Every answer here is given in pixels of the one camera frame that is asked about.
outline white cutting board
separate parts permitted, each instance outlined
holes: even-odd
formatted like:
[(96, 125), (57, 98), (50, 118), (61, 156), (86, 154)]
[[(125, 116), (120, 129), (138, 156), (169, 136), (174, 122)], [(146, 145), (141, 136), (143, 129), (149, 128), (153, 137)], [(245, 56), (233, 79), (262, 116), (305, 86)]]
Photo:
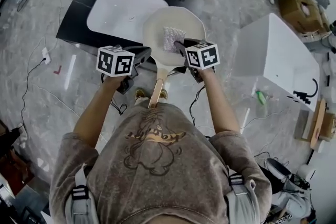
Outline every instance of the white cutting board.
[(87, 25), (94, 32), (142, 43), (143, 23), (163, 7), (168, 7), (164, 0), (96, 0)]

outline red tape mark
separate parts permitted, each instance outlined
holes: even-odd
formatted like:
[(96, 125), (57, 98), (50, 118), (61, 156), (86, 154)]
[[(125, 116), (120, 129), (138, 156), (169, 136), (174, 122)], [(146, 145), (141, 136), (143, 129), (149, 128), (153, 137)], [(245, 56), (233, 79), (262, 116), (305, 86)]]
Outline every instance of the red tape mark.
[(59, 74), (60, 74), (60, 72), (61, 72), (61, 68), (62, 68), (62, 66), (59, 66), (59, 68), (58, 68), (58, 71), (54, 71), (54, 74), (57, 74), (57, 75), (59, 75)]

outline frying pan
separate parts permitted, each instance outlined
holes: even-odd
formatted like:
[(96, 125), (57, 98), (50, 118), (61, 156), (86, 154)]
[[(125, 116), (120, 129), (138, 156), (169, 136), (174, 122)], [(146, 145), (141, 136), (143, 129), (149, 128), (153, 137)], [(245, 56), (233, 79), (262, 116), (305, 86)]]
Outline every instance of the frying pan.
[(152, 49), (151, 57), (157, 66), (155, 88), (149, 108), (156, 107), (164, 82), (174, 68), (184, 66), (185, 58), (180, 54), (164, 50), (164, 27), (185, 31), (185, 38), (206, 40), (202, 21), (182, 7), (165, 7), (150, 15), (143, 24), (143, 45)]

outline pan handle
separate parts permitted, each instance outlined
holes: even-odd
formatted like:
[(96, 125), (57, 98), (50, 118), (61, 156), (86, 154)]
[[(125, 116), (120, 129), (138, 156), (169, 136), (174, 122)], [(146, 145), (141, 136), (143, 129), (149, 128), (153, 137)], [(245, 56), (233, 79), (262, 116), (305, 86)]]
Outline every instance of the pan handle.
[(152, 93), (151, 100), (148, 105), (149, 109), (156, 107), (156, 104), (159, 101), (160, 93), (163, 88), (164, 82), (167, 79), (168, 73), (169, 72), (166, 69), (162, 69), (162, 68), (157, 69), (156, 84), (155, 84), (154, 91)]

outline green object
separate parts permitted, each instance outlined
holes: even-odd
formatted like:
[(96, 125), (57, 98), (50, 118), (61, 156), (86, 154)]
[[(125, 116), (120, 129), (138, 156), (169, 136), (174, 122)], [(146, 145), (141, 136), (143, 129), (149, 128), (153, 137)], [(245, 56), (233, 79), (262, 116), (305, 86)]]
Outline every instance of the green object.
[(266, 98), (264, 96), (264, 94), (261, 91), (257, 91), (257, 96), (258, 96), (258, 100), (262, 105), (266, 104)]

